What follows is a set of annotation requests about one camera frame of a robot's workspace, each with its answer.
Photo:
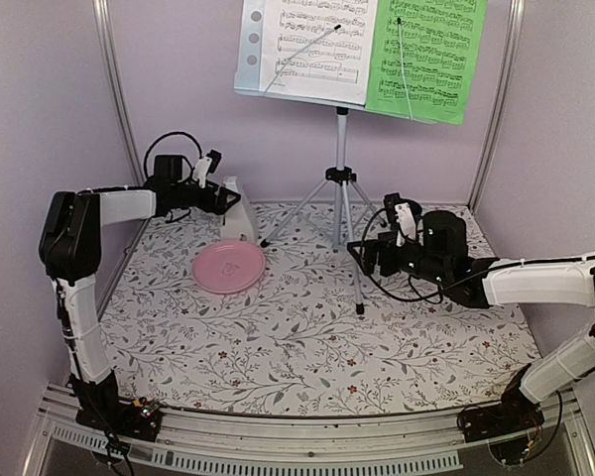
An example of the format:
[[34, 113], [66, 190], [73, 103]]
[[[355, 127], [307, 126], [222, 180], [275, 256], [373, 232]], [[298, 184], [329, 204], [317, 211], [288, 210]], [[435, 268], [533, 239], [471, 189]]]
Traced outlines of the white metronome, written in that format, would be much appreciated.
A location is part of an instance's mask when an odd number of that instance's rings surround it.
[[258, 223], [255, 211], [244, 188], [235, 176], [224, 178], [223, 185], [239, 193], [240, 199], [223, 216], [220, 227], [221, 239], [256, 242], [259, 239]]

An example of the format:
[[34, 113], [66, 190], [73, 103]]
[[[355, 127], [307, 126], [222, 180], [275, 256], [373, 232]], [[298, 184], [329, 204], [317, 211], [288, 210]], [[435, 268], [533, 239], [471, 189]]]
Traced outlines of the white sheet music page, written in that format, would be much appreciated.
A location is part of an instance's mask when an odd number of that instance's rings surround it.
[[259, 90], [363, 105], [378, 3], [267, 1]]

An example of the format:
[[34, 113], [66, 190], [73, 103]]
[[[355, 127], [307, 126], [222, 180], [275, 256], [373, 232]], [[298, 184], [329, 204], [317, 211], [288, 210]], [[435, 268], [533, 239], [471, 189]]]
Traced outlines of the light blue music stand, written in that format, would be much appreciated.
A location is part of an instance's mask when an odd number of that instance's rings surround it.
[[[366, 196], [357, 175], [364, 172], [381, 185], [400, 185], [406, 195], [423, 197], [438, 192], [442, 199], [464, 203], [469, 198], [480, 160], [487, 122], [465, 119], [460, 125], [418, 122], [369, 112], [363, 105], [313, 98], [265, 95], [259, 90], [263, 12], [267, 1], [243, 5], [238, 67], [234, 89], [254, 97], [322, 105], [336, 117], [335, 163], [321, 179], [332, 185], [335, 249], [354, 238], [350, 197]], [[475, 112], [473, 77], [466, 113]]]

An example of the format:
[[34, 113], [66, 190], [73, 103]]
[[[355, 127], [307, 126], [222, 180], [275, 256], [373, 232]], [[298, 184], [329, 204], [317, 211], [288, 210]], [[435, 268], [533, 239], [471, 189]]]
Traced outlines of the green sheet music page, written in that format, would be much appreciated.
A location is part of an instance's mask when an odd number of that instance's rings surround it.
[[487, 5], [477, 0], [380, 1], [365, 109], [460, 125]]

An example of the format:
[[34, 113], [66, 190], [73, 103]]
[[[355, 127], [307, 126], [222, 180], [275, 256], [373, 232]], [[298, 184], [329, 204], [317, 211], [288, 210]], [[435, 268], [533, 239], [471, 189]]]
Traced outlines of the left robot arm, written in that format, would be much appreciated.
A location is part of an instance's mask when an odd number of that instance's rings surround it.
[[120, 429], [128, 416], [105, 355], [96, 308], [102, 229], [165, 217], [175, 210], [197, 208], [223, 216], [243, 198], [235, 186], [208, 179], [216, 169], [217, 152], [199, 159], [189, 178], [182, 174], [185, 161], [184, 156], [157, 156], [152, 174], [139, 186], [58, 191], [43, 227], [39, 256], [56, 296], [71, 385], [82, 410], [107, 430]]

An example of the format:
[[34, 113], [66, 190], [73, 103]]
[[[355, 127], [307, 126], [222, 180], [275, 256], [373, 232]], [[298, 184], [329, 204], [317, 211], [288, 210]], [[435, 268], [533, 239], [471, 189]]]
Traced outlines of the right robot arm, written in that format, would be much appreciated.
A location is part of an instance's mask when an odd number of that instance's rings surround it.
[[[434, 284], [467, 308], [514, 303], [576, 304], [595, 311], [595, 253], [541, 260], [473, 258], [465, 221], [446, 210], [414, 217], [406, 204], [388, 215], [391, 229], [347, 250], [365, 276], [397, 273]], [[554, 351], [521, 369], [494, 408], [493, 424], [513, 432], [532, 409], [559, 389], [595, 371], [595, 320]]]

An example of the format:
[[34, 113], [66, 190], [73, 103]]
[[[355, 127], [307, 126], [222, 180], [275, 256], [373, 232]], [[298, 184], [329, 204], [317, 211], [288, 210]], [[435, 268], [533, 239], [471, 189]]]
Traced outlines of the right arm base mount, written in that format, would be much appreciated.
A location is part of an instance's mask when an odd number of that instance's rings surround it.
[[522, 378], [530, 366], [528, 364], [511, 379], [497, 404], [467, 406], [459, 413], [456, 424], [466, 442], [536, 428], [544, 423], [539, 403], [531, 402], [520, 391]]

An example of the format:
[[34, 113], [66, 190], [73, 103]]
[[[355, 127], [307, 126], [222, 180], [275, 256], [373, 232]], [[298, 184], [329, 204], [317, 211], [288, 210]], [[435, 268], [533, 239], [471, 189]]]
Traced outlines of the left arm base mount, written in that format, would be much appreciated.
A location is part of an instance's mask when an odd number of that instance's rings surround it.
[[122, 402], [114, 376], [99, 384], [75, 380], [72, 389], [80, 404], [75, 418], [77, 423], [106, 434], [149, 442], [157, 440], [161, 413], [155, 411], [150, 416], [144, 416], [141, 407]]

